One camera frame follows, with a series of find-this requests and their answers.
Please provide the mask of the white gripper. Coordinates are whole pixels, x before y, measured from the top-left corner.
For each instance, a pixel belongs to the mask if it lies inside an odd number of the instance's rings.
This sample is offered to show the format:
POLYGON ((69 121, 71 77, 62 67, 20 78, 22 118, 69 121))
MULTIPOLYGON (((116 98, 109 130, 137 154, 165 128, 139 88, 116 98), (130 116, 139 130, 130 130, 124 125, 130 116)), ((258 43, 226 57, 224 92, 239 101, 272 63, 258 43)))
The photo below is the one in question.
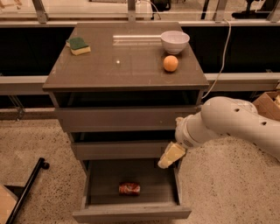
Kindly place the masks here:
POLYGON ((190 116, 185 118, 177 117, 175 119, 175 139, 177 143, 170 142, 167 145, 164 154, 161 156, 157 163, 160 168, 168 168, 170 165, 172 165, 174 162, 176 162, 186 154, 186 149, 194 147, 193 139, 191 138, 187 129, 187 123, 189 119, 190 116))

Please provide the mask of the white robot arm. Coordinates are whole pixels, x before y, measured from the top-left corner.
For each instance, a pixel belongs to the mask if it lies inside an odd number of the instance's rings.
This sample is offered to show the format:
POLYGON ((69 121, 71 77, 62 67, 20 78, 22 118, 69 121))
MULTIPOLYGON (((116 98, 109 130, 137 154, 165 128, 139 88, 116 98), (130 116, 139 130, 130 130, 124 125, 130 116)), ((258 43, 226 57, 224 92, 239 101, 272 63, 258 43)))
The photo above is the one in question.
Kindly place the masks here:
POLYGON ((176 118, 175 139, 157 165, 168 168, 188 149, 220 137, 238 137, 280 160, 280 122, 259 115, 248 101, 223 96, 207 100, 199 113, 176 118))

